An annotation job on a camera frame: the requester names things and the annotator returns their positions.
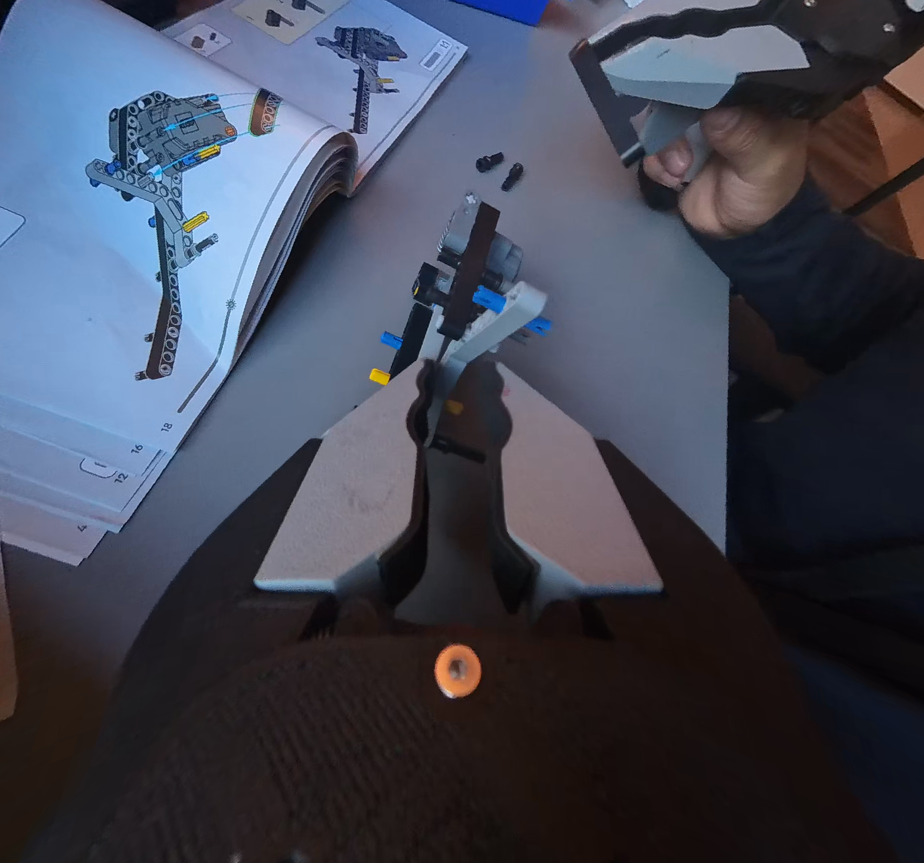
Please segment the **person's right hand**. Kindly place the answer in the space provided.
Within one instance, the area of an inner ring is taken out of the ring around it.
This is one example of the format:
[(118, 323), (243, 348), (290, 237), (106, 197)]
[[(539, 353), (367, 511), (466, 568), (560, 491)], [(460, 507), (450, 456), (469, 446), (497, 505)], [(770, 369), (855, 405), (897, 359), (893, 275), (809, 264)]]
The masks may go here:
[(709, 158), (691, 176), (686, 139), (641, 164), (654, 183), (679, 194), (680, 216), (693, 232), (715, 238), (752, 233), (797, 194), (807, 175), (811, 124), (742, 108), (716, 108), (699, 121)]

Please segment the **grey lego chassis assembly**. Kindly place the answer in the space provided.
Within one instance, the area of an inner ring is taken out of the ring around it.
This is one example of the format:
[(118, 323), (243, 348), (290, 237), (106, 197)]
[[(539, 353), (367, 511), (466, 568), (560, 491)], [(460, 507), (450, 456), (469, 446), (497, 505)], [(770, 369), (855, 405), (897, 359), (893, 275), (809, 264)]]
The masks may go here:
[(519, 279), (523, 250), (497, 232), (499, 210), (468, 192), (445, 226), (437, 263), (423, 263), (413, 282), (410, 314), (403, 332), (383, 332), (380, 342), (393, 359), (388, 371), (373, 369), (370, 379), (389, 384), (411, 363), (433, 361), (425, 445), (475, 462), (483, 453), (438, 432), (445, 411), (461, 412), (451, 399), (464, 370), (507, 340), (524, 343), (548, 336), (543, 316), (548, 297)]

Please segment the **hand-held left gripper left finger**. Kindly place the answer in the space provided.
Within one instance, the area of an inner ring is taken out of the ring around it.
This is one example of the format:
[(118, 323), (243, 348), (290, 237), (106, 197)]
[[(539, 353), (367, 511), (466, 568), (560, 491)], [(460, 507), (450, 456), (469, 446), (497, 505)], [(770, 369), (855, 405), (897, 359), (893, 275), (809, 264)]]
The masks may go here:
[(416, 361), (321, 438), (254, 577), (263, 592), (410, 592), (426, 555), (422, 437), (433, 362)]

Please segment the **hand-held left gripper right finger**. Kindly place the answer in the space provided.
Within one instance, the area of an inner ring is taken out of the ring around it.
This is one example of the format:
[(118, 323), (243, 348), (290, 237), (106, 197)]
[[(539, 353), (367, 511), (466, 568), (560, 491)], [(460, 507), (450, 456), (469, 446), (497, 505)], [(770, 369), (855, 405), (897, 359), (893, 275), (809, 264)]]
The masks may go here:
[(591, 434), (503, 364), (502, 528), (529, 595), (651, 595), (658, 569)]

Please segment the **black bent lego beam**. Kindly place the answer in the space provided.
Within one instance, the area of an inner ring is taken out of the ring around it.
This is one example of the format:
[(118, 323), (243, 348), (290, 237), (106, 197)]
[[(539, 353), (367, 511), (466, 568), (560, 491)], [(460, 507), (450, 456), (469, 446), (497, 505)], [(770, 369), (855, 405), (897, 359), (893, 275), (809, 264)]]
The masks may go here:
[(647, 102), (613, 89), (588, 39), (574, 45), (569, 60), (620, 162), (627, 168), (638, 164), (645, 150), (632, 121), (643, 113)]

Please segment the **person's right forearm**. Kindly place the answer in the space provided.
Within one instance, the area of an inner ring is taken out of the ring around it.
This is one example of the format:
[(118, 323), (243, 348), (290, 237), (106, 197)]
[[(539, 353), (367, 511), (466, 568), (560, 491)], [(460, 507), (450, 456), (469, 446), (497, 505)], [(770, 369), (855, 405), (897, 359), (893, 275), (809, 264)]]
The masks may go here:
[(757, 230), (687, 230), (770, 327), (779, 349), (834, 374), (876, 346), (922, 360), (923, 265), (834, 210), (810, 177)]

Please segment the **lego instruction booklet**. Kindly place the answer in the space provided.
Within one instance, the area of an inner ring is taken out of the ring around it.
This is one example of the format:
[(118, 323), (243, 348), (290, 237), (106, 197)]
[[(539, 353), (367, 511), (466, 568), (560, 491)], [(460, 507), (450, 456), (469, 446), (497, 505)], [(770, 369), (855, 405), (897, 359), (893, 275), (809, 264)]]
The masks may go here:
[(351, 197), (467, 46), (386, 0), (99, 0), (2, 26), (2, 542), (117, 533), (254, 334), (306, 220)]

